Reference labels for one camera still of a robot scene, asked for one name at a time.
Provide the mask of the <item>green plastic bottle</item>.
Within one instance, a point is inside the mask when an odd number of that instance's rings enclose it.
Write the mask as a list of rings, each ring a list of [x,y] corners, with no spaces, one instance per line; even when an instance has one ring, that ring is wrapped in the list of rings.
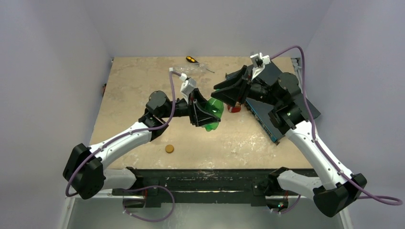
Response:
[[[221,118],[222,114],[224,112],[224,104],[222,101],[215,99],[211,97],[208,100],[208,103],[205,105],[205,110],[207,110],[209,113],[212,115]],[[219,126],[219,122],[211,123],[208,125],[205,125],[204,128],[207,132],[216,130]]]

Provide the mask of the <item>tea bottle with yellow-red label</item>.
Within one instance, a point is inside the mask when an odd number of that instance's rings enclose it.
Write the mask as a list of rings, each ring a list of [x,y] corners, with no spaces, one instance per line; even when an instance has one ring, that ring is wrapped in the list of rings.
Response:
[[[230,113],[238,113],[241,111],[241,106],[240,105],[236,105],[236,106],[227,105],[227,110]]]

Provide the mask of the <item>clear plastic bottle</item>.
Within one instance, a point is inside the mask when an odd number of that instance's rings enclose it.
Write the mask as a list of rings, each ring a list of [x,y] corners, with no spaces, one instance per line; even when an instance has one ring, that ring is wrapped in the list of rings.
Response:
[[[176,64],[172,68],[175,72],[184,73],[186,75],[197,75],[207,72],[205,65],[201,63]]]

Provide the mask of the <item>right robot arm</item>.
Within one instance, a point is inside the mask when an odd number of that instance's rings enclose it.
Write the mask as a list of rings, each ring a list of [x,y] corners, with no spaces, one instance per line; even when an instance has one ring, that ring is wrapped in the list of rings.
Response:
[[[265,194],[291,191],[314,201],[318,210],[334,217],[358,199],[367,184],[363,174],[354,174],[323,144],[314,131],[310,110],[301,108],[306,99],[291,73],[281,73],[272,84],[255,81],[247,67],[216,84],[211,96],[228,105],[253,99],[273,106],[269,119],[304,155],[316,172],[307,177],[281,167],[269,174]]]

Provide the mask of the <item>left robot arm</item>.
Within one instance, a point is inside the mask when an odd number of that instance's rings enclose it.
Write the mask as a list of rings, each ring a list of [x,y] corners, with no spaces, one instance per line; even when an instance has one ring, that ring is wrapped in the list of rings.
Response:
[[[142,190],[142,182],[132,168],[108,169],[108,166],[134,148],[149,143],[168,128],[174,117],[189,117],[192,125],[214,130],[221,121],[224,105],[211,98],[206,100],[199,89],[188,99],[171,101],[163,91],[149,96],[144,115],[120,134],[92,146],[76,145],[63,171],[68,182],[65,194],[89,199],[104,189],[123,189],[130,195]]]

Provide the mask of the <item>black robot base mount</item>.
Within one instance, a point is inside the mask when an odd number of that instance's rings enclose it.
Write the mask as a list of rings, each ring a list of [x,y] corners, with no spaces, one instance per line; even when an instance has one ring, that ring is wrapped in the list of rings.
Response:
[[[147,208],[162,203],[248,204],[262,207],[270,200],[286,200],[297,195],[283,191],[274,178],[275,169],[134,169],[136,182],[113,196],[124,199],[145,197]]]

